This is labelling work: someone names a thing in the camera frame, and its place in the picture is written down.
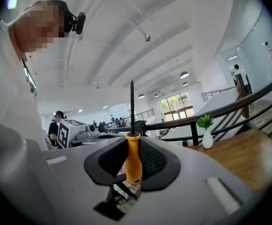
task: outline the window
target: window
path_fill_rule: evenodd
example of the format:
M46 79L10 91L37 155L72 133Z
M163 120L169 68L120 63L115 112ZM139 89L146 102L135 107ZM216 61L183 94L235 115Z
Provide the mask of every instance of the window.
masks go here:
M191 117L194 109L188 91L160 100L166 121Z

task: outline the railing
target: railing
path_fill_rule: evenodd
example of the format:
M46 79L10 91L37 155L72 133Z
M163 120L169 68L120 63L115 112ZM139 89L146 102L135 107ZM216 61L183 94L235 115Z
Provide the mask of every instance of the railing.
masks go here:
M259 100L260 98L262 98L263 96L265 96L266 94L268 94L269 92L272 91L272 82L270 84L268 84L266 87L258 90L257 92L250 94L248 96L246 96L246 94L242 94L243 91L245 91L244 87L243 87L243 81L241 78L241 75L237 75L237 80L240 79L240 82L238 82L239 85L241 85L241 88L238 88L240 91L240 98L239 100L228 104L224 107L218 108L218 109L214 109L212 111L207 112L207 114L210 114L211 117L214 118L218 118L221 116L225 116L224 119L227 118L227 116L230 113L234 113L232 116L234 117L239 111L240 114L247 114L248 111L248 105ZM217 140L219 140L220 138L222 138L226 132L228 132L231 129L234 129L238 126L244 125L248 122L250 122L251 120L255 119L256 117L260 116L261 114L265 113L266 111L268 111L270 108L272 108L272 103L265 107L264 109L262 109L261 111L259 111L257 114L251 116L251 117L245 117L246 119L236 123L236 121L238 120L238 118L240 117L240 114L236 117L235 121L230 125L230 126L225 126L222 127L219 130L214 130L211 132L212 135L218 135L218 134L223 134L220 135L219 138L217 138ZM181 127L181 126L188 126L190 125L191 127L191 133L192 136L188 136L188 137L178 137L178 138L169 138L169 139L162 139L164 141L187 141L192 139L193 140L193 145L198 145L199 138L202 138L203 135L198 135L197 133L197 127L196 127L196 121L200 118L200 116L192 116L189 118L185 118L185 119L179 119L179 120L174 120L174 121L168 121L168 122L162 122L162 123L155 123L155 124L151 124L151 125L147 125L146 126L146 130L159 130L159 129L165 129L165 128L176 128L176 127ZM272 122L272 118L267 121L265 124L263 124L261 127L259 127L258 129L261 130L264 127L268 126L270 123ZM108 131L117 131L117 132L122 132L122 131L130 131L129 127L121 127L121 128L115 128L115 129L108 129ZM269 132L267 134L268 136L272 135L272 131Z
M236 86L235 87L231 87L231 88L225 88L225 89L215 90L215 91L211 91L211 92L204 92L201 95L203 97L203 100L205 102L207 102L211 97L213 97L213 96L215 96L215 95L217 95L219 93L222 93L224 91L230 90L232 88L236 88Z
M135 121L147 120L148 118L154 116L154 110L150 109L145 112L141 112L135 115ZM131 126L131 117L115 120L114 122L106 123L106 128L128 128Z

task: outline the person wearing black shirt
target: person wearing black shirt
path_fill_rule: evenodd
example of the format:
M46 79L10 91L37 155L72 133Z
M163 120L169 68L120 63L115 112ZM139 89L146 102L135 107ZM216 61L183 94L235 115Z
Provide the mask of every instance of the person wearing black shirt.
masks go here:
M61 111L56 111L53 119L51 120L50 128L48 130L48 138L50 139L51 144L54 147L58 147L57 135L59 126L57 122L61 122L63 118L65 118L64 113L62 113Z

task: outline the ceiling beam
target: ceiling beam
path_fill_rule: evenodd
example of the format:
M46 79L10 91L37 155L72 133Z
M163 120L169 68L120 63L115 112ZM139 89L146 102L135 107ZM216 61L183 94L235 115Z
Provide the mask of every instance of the ceiling beam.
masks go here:
M182 47L181 49L175 51L174 53L172 53L171 55L167 55L165 56L165 60L167 62L170 62L171 60L177 58L178 56L190 51L192 49L192 46L191 44L188 44L184 47ZM139 73L138 75L136 75L134 78L132 78L135 81L141 79L142 77L148 75L149 73L151 73L152 71L154 71L155 69L161 67L162 65L164 65L164 59L160 60L160 61L157 61L155 64L151 65L150 67L146 68L144 71L142 71L141 73ZM127 81L125 84L124 84L124 87L128 87L130 84L129 81Z
M147 10L148 14L154 14L163 7L175 2L177 0L158 0L155 4L152 4L150 9ZM147 19L146 15L138 15L133 19L133 22L135 24L141 24ZM118 46L122 43L122 41L132 32L134 31L134 27L128 23L123 29L121 29L120 33L116 34L114 36L114 41L111 43L112 48L105 49L104 56L101 57L101 59L94 65L92 72L88 74L87 76L87 84L91 84L97 74L101 71L106 61L109 59L109 57L112 55L112 53L118 48Z
M130 69L133 65L135 65L141 58L145 57L151 51L154 50L155 47L159 47L160 45L164 44L171 38L177 36L178 34L186 31L189 29L189 25L184 23L171 31L167 32L163 36L163 40L156 40L154 41L154 46L144 47L137 55L135 59L129 60L123 67L121 67L109 80L108 85L112 85L120 76L123 75L128 69Z
M182 68L183 66L186 66L186 65L188 65L188 64L190 64L190 63L192 63L192 62L193 62L192 59L188 59L188 60L186 60L185 62L183 62L183 63L181 63L181 64L178 64L178 65L176 65L175 67L173 67L173 68L171 69L171 72L174 72L174 71L176 71L176 70ZM165 72L161 73L160 75L158 75L158 76L154 77L153 79L151 79L151 80L149 80L149 81L147 81L147 82L141 84L140 86L135 86L135 90L139 90L139 89L143 88L144 86L147 86L147 85L149 85L150 83L152 83L152 82L154 82L154 81L156 81L156 80L162 79L162 78L163 78L164 76L166 76L166 75L168 75L168 71L165 71Z

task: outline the white vase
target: white vase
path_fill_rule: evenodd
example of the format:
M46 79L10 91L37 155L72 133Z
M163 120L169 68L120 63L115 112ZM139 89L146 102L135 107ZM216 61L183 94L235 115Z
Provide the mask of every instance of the white vase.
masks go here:
M214 143L213 137L207 129L204 129L204 130L205 130L205 134L203 135L202 146L204 148L211 148Z

